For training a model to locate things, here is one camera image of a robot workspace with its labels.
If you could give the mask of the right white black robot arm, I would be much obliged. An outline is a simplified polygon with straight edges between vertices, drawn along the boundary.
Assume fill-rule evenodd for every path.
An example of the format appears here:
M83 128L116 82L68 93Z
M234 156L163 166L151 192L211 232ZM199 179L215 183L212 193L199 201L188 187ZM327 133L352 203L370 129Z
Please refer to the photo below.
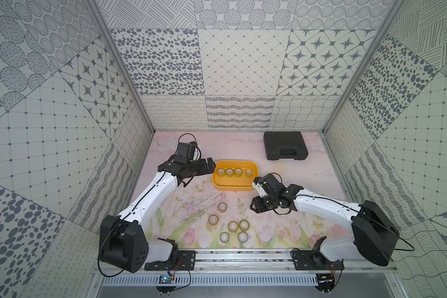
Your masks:
M337 238L318 239L313 248L317 256L332 262L364 258L378 266L387 266L391 261L399 231L375 202L345 202L315 194L302 186L286 187L272 173L255 178L252 186L258 196L252 199L250 208L257 214L281 207L314 214L351 232Z

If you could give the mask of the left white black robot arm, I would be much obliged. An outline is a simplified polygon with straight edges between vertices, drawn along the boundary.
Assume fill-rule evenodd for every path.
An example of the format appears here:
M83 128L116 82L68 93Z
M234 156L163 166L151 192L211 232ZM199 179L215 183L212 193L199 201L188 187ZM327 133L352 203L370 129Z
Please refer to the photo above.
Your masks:
M165 199L185 179L211 175L216 169L212 158L201 158L185 163L165 161L158 167L152 182L118 215L108 215L99 232L98 266L113 265L135 273L144 266L151 269L174 269L179 263L178 244L159 238L147 240L145 231Z

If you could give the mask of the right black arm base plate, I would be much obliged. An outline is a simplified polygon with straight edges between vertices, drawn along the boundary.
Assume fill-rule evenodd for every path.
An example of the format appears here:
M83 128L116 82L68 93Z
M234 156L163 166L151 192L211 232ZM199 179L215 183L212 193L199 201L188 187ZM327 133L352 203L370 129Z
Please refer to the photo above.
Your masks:
M313 252L312 250L294 248L290 251L290 256L297 271L338 271L345 269L342 261L329 261L320 252Z

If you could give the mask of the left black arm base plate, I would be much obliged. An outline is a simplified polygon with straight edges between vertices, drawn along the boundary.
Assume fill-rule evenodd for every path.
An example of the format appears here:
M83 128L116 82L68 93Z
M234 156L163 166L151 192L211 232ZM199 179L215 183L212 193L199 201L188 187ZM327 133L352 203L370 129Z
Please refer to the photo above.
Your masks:
M172 271L187 269L194 270L196 263L196 254L194 250L178 250L177 253L172 253L168 261L155 261L145 264L146 271Z

